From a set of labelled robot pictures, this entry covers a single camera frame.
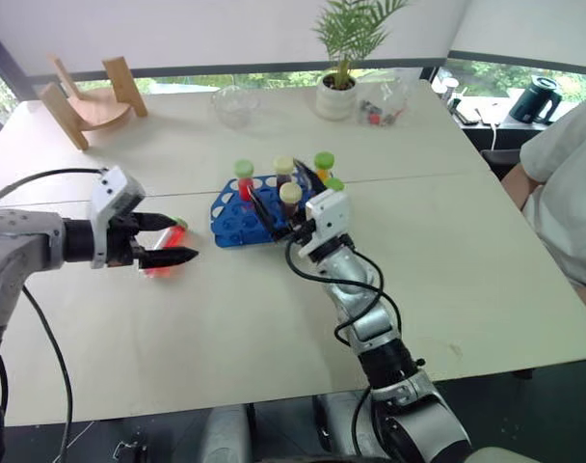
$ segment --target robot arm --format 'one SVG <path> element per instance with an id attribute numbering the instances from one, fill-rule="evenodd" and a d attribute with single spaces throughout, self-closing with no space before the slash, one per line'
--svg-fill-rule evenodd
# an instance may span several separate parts
<path id="1" fill-rule="evenodd" d="M 306 231 L 296 238 L 322 277 L 373 283 L 372 268 L 358 259 L 346 234 L 349 206 L 343 192 L 326 190 L 306 203 Z M 401 339 L 391 307 L 376 291 L 326 283 L 338 320 L 355 320 L 344 333 L 371 387 L 377 439 L 392 458 L 410 463 L 462 462 L 471 447 L 462 425 Z"/>
<path id="2" fill-rule="evenodd" d="M 51 212 L 0 209 L 0 344 L 27 278 L 60 268 L 65 261 L 90 261 L 93 268 L 177 265 L 198 253 L 188 248 L 148 251 L 135 236 L 176 222 L 161 214 L 135 213 L 145 193 L 120 168 L 105 173 L 93 192 L 90 220 L 63 219 Z M 0 410 L 0 439 L 3 413 Z"/>

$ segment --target bottle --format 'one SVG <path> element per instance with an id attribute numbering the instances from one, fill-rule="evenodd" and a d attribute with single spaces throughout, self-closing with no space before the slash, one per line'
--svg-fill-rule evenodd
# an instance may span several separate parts
<path id="1" fill-rule="evenodd" d="M 165 249 L 165 248 L 174 248 L 175 246 L 180 246 L 182 241 L 184 240 L 184 236 L 186 236 L 186 232 L 188 231 L 188 224 L 179 217 L 172 217 L 172 219 L 177 222 L 177 225 L 173 225 L 172 227 L 168 227 L 164 233 L 158 238 L 156 245 L 153 249 Z M 169 277 L 171 276 L 171 267 L 159 267 L 159 268 L 146 268 L 144 272 L 149 277 Z"/>
<path id="2" fill-rule="evenodd" d="M 295 170 L 295 164 L 291 156 L 279 156 L 274 159 L 274 170 L 276 171 L 276 188 L 280 193 L 280 188 L 291 181 L 291 174 Z"/>
<path id="3" fill-rule="evenodd" d="M 330 169 L 333 167 L 333 154 L 329 151 L 318 152 L 314 156 L 314 167 L 316 168 L 316 175 L 322 181 L 327 180 L 330 175 Z"/>
<path id="4" fill-rule="evenodd" d="M 282 213 L 285 220 L 291 220 L 297 212 L 297 204 L 302 200 L 302 188 L 297 183 L 289 181 L 280 188 Z"/>
<path id="5" fill-rule="evenodd" d="M 251 161 L 240 159 L 235 163 L 235 176 L 238 178 L 237 188 L 242 201 L 251 200 L 250 190 L 253 188 L 253 173 L 254 165 Z"/>
<path id="6" fill-rule="evenodd" d="M 344 190 L 344 183 L 340 180 L 340 178 L 330 177 L 324 181 L 325 186 L 328 188 L 332 188 L 333 191 L 342 191 Z"/>

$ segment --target plastic bag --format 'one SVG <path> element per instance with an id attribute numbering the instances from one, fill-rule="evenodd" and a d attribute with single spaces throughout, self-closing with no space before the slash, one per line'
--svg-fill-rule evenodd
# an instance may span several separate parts
<path id="1" fill-rule="evenodd" d="M 363 125 L 393 125 L 407 109 L 413 77 L 410 69 L 382 69 L 358 79 L 357 118 Z"/>

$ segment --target yellow cap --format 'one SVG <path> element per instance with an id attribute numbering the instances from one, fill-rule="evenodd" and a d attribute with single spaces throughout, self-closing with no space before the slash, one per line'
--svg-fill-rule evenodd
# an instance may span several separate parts
<path id="1" fill-rule="evenodd" d="M 295 170 L 293 158 L 291 156 L 278 156 L 274 159 L 274 170 L 279 176 L 289 176 Z"/>
<path id="2" fill-rule="evenodd" d="M 296 204 L 302 200 L 302 188 L 297 183 L 287 181 L 280 187 L 280 200 L 286 204 Z"/>

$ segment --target table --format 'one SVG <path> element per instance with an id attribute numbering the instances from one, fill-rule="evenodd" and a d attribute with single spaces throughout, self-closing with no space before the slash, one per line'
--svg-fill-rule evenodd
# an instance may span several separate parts
<path id="1" fill-rule="evenodd" d="M 321 150 L 335 154 L 334 171 L 344 181 L 488 169 L 425 81 L 413 88 L 410 109 L 389 128 L 318 118 L 312 113 L 313 88 L 258 95 L 261 107 L 253 123 L 240 130 L 218 121 L 211 94 L 148 95 L 147 118 L 86 133 L 92 146 L 85 152 L 39 101 L 21 103 L 0 133 L 0 188 L 48 169 L 119 164 L 151 196 L 216 192 L 233 177 L 239 158 L 249 158 L 257 175 L 269 175 L 278 155 L 311 165 Z M 89 176 L 51 177 L 0 204 L 85 201 L 92 188 Z"/>
<path id="2" fill-rule="evenodd" d="M 383 268 L 404 340 L 432 378 L 586 359 L 586 308 L 491 173 L 358 181 L 346 191 L 351 235 Z M 365 385 L 355 356 L 333 338 L 333 303 L 288 270 L 281 245 L 215 246 L 207 215 L 215 198 L 140 206 L 189 220 L 201 254 L 177 279 L 85 263 L 30 278 L 67 359 L 76 420 Z M 86 206 L 29 208 L 81 218 Z M 24 298 L 2 353 L 7 423 L 62 421 L 61 374 Z"/>

